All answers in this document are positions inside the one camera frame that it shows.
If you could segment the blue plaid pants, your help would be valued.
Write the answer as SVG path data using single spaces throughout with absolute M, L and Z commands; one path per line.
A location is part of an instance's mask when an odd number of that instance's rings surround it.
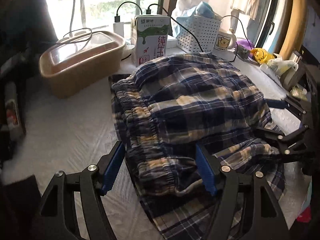
M 278 150 L 253 135 L 278 130 L 262 92 L 210 53 L 161 57 L 113 79 L 114 126 L 140 203 L 164 239 L 201 239 L 216 206 L 195 161 L 203 145 L 237 172 L 261 171 L 281 198 L 284 167 L 257 162 Z

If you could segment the yellow duck plastic bag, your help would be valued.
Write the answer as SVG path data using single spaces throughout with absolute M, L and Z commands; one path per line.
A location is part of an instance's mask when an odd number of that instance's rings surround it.
M 268 61 L 275 59 L 273 54 L 270 54 L 263 48 L 253 48 L 250 50 L 250 53 L 259 64 L 267 64 Z

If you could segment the purple cloth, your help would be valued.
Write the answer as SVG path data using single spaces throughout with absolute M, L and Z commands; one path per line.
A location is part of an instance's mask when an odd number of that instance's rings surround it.
M 240 46 L 243 46 L 247 50 L 251 50 L 254 48 L 254 44 L 250 40 L 246 40 L 245 38 L 239 38 L 237 39 L 237 44 Z

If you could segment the white bear cartoon mug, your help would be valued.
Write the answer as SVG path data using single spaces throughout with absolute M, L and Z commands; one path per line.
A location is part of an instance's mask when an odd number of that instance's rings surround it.
M 220 28 L 216 37 L 214 49 L 219 51 L 227 51 L 234 48 L 235 44 L 236 36 L 230 31 Z

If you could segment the white perforated plastic basket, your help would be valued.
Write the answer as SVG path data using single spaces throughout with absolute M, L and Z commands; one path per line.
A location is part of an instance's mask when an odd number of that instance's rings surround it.
M 180 33 L 177 35 L 177 46 L 186 53 L 211 52 L 216 41 L 221 16 L 206 18 L 199 15 L 190 17 L 178 17 L 181 25 Z

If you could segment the blue roll in basket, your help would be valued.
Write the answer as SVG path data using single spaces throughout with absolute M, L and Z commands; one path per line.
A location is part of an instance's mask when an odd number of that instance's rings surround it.
M 195 9 L 195 15 L 205 17 L 205 18 L 210 18 L 210 19 L 215 19 L 215 20 L 222 20 L 222 17 L 217 14 L 216 12 L 213 11 L 212 7 L 202 1 Z

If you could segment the white tissue paper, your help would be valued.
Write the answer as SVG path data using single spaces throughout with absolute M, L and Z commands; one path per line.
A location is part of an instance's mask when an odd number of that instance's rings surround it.
M 172 17 L 188 17 L 203 0 L 177 0 Z

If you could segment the green white milk carton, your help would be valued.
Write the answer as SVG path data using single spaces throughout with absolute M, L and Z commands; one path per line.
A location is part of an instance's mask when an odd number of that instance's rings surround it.
M 136 67 L 165 55 L 169 29 L 168 16 L 137 15 L 132 19 L 132 61 Z

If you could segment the brown lidded food container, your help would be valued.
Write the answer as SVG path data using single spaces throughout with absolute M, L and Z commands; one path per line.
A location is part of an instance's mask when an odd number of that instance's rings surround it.
M 47 49 L 39 71 L 53 95 L 68 98 L 117 72 L 125 46 L 124 38 L 110 31 L 77 33 Z

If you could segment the white usb charger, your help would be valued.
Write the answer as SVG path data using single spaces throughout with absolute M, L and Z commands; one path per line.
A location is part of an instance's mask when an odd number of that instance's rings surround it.
M 140 14 L 143 13 L 141 7 L 137 3 L 132 1 L 125 1 L 118 6 L 116 10 L 116 15 L 114 17 L 113 32 L 121 37 L 124 37 L 124 22 L 120 21 L 119 9 L 125 4 L 133 4 L 136 6 Z

